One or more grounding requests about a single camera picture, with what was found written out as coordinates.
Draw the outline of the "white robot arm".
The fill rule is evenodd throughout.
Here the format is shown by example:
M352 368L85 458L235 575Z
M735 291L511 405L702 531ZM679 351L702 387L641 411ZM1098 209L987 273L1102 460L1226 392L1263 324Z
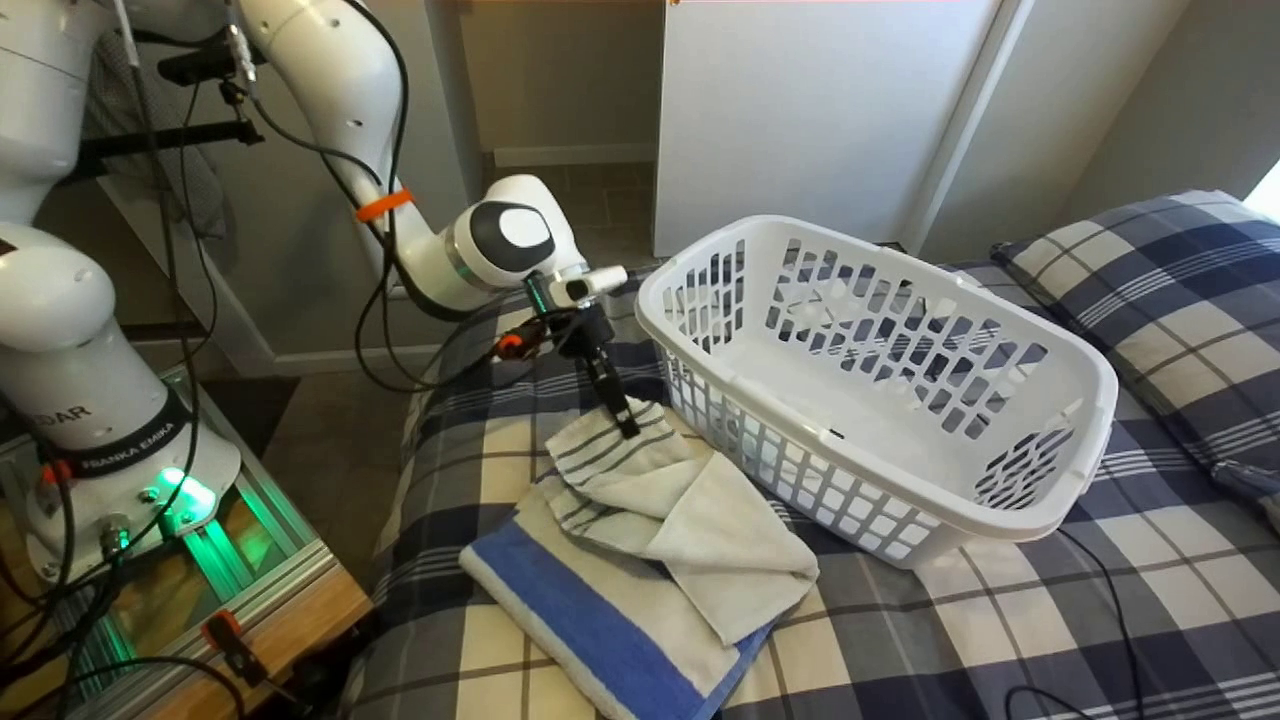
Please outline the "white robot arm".
M95 45L125 20L130 0L0 0L0 395L57 466L22 498L50 583L207 523L239 475L239 453L130 343L114 273L39 224L81 161ZM444 229L424 219L395 172L410 76L362 0L232 0L232 38L286 76L314 154L424 313L473 318L521 283L581 313L626 283L581 255L536 178Z

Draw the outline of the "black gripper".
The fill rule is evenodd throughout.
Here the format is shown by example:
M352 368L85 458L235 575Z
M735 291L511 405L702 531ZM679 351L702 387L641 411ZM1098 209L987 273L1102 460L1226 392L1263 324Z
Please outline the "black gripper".
M586 269L578 275L533 273L526 298L533 308L533 327L555 351L574 359L593 359L607 343L607 321L600 299L628 283L626 265ZM631 440L641 434L626 386L607 359L597 359L597 395L613 428Z

